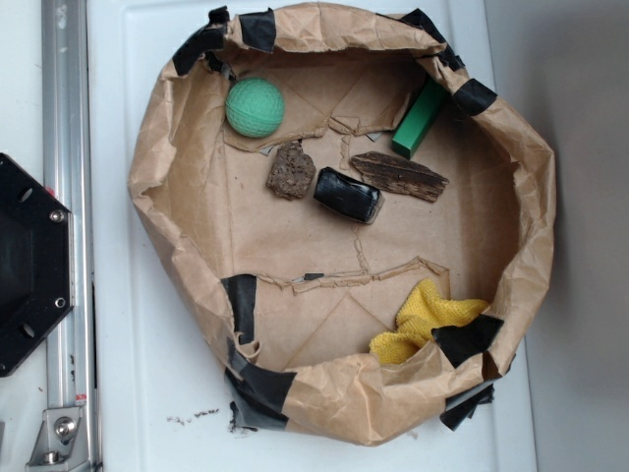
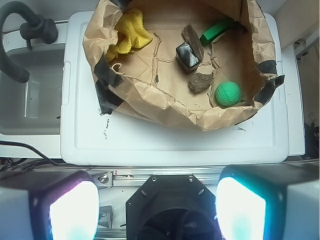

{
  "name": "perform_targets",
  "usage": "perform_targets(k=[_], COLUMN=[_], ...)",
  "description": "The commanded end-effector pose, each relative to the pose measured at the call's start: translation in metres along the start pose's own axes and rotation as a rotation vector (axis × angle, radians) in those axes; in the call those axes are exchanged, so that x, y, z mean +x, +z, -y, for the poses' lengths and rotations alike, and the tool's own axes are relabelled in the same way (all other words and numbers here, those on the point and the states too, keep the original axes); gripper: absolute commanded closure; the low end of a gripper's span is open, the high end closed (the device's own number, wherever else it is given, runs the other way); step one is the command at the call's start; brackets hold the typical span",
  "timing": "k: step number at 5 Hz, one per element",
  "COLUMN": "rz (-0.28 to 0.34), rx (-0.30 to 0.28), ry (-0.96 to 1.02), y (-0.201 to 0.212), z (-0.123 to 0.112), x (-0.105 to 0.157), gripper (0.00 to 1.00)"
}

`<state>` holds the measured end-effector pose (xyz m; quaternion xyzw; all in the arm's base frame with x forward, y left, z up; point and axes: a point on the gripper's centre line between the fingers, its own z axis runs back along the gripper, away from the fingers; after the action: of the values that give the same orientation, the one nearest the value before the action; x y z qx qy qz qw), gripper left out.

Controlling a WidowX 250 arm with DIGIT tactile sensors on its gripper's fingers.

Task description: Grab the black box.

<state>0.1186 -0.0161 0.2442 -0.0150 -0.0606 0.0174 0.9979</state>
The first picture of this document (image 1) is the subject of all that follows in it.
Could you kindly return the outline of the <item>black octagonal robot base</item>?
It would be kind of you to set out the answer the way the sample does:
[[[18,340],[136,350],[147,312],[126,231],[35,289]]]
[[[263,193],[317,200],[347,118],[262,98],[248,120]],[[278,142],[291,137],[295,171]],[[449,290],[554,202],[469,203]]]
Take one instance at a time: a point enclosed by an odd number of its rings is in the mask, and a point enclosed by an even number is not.
[[[73,308],[72,214],[1,155],[1,376],[23,364]]]

